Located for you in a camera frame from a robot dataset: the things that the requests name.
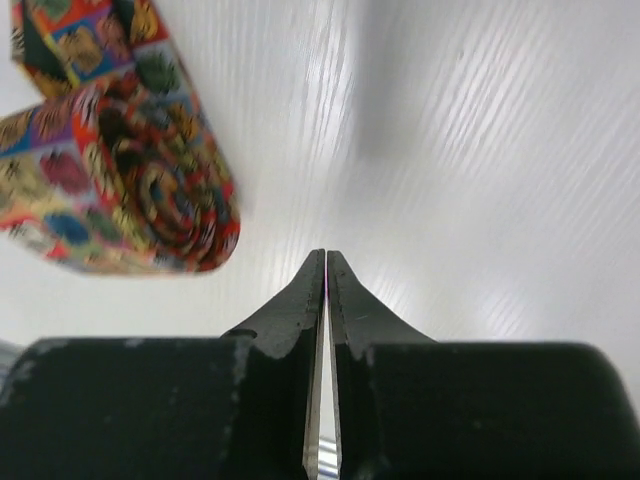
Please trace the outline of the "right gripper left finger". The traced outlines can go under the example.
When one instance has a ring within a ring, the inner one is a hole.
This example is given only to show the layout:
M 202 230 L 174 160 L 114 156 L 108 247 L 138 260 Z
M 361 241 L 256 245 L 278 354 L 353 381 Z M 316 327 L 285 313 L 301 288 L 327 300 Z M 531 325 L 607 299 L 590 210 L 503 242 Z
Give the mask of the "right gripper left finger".
M 325 254 L 223 335 L 50 337 L 1 391 L 5 479 L 314 479 Z

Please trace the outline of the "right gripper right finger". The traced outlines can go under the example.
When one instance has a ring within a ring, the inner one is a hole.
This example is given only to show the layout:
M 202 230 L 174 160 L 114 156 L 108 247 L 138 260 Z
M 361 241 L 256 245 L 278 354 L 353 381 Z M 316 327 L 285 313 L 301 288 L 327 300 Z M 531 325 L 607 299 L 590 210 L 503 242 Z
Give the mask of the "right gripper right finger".
M 635 479 L 639 422 L 597 348 L 444 342 L 327 255 L 344 479 Z

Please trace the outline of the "colourful patterned tie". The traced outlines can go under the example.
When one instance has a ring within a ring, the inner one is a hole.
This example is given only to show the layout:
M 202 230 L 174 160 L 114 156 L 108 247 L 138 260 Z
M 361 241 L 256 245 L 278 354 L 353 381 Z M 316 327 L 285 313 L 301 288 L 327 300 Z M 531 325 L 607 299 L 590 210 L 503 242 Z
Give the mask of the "colourful patterned tie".
M 202 273 L 240 234 L 226 162 L 151 1 L 14 1 L 43 102 L 1 121 L 1 234 L 88 274 Z

